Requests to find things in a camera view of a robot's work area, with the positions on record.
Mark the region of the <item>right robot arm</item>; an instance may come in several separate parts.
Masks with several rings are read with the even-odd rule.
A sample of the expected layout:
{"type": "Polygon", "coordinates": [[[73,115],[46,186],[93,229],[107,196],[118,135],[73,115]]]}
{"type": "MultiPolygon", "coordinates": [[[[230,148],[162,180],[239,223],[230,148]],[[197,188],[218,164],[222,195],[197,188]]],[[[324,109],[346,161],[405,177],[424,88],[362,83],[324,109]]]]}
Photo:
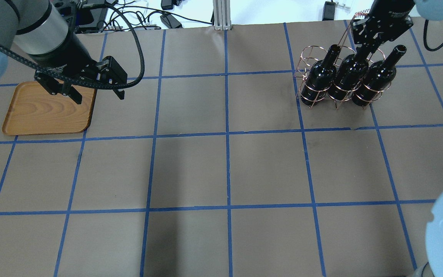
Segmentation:
{"type": "MultiPolygon", "coordinates": [[[[353,39],[361,49],[369,46],[375,52],[385,42],[392,42],[413,24],[409,12],[416,7],[425,19],[424,35],[429,21],[443,20],[443,0],[375,0],[364,19],[352,23],[353,39]]],[[[443,192],[434,203],[432,221],[425,230],[427,263],[411,273],[412,277],[443,277],[443,192]]]]}

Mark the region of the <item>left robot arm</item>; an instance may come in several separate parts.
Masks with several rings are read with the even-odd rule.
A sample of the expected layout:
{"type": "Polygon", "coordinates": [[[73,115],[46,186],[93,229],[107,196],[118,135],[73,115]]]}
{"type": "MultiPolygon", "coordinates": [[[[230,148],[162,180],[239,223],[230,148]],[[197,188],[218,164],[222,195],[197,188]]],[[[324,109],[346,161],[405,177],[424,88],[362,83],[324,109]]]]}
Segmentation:
{"type": "Polygon", "coordinates": [[[8,58],[35,70],[35,80],[51,94],[81,104],[75,86],[112,90],[124,98],[125,70],[111,56],[95,61],[77,37],[82,23],[93,21],[93,9],[107,1],[0,0],[0,79],[8,58]]]}

